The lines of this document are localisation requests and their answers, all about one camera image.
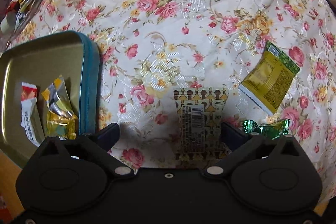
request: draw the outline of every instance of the floral tablecloth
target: floral tablecloth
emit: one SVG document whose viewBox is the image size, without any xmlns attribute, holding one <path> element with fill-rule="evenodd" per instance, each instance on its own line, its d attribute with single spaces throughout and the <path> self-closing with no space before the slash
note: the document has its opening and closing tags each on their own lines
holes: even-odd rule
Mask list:
<svg viewBox="0 0 336 224">
<path fill-rule="evenodd" d="M 239 127 L 290 119 L 323 180 L 321 200 L 336 195 L 336 20 L 325 0 L 45 1 L 12 45 L 65 30 L 99 47 L 99 127 L 121 127 L 112 156 L 133 168 L 194 165 L 175 160 L 173 90 L 224 87 L 224 120 Z M 267 40 L 300 66 L 273 116 L 237 88 Z"/>
</svg>

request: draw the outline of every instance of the qr code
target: qr code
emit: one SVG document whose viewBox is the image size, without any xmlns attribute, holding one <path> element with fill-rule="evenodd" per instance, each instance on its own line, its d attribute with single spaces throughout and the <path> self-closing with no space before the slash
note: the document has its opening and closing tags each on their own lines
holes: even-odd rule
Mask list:
<svg viewBox="0 0 336 224">
<path fill-rule="evenodd" d="M 276 57 L 279 56 L 279 51 L 276 49 L 276 47 L 274 47 L 273 45 L 270 45 L 268 51 L 272 54 L 274 54 Z"/>
</svg>

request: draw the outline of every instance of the tray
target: tray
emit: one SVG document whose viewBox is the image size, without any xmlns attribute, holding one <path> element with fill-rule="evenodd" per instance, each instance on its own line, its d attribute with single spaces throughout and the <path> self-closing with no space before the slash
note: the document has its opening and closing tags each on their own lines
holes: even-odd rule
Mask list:
<svg viewBox="0 0 336 224">
<path fill-rule="evenodd" d="M 23 167 L 37 147 L 21 123 L 22 82 L 37 86 L 37 108 L 43 131 L 47 106 L 41 96 L 59 75 L 65 79 L 73 111 L 79 118 L 79 134 L 95 132 L 99 52 L 85 35 L 66 31 L 16 46 L 0 58 L 1 136 L 0 149 Z M 37 132 L 43 140 L 44 133 Z"/>
</svg>

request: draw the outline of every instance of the silver screw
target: silver screw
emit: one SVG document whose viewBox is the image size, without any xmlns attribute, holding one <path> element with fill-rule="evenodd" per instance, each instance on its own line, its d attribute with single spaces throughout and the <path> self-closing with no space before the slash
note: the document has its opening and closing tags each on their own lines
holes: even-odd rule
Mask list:
<svg viewBox="0 0 336 224">
<path fill-rule="evenodd" d="M 119 166 L 115 168 L 114 172 L 118 175 L 128 175 L 129 173 L 131 173 L 131 169 L 127 166 Z"/>
<path fill-rule="evenodd" d="M 219 167 L 219 166 L 210 166 L 207 169 L 207 172 L 211 175 L 220 175 L 221 173 L 224 172 L 224 170 L 222 167 Z"/>
<path fill-rule="evenodd" d="M 165 178 L 171 179 L 174 175 L 172 173 L 165 174 Z"/>
</svg>

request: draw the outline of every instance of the green candy wrapper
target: green candy wrapper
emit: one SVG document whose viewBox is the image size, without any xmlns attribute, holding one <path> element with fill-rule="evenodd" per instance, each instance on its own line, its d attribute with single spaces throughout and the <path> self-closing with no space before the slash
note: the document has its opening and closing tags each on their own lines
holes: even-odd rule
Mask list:
<svg viewBox="0 0 336 224">
<path fill-rule="evenodd" d="M 252 132 L 256 132 L 274 140 L 282 135 L 288 134 L 289 119 L 271 124 L 257 124 L 255 121 L 246 120 L 244 121 L 243 129 L 246 134 L 253 135 Z"/>
</svg>

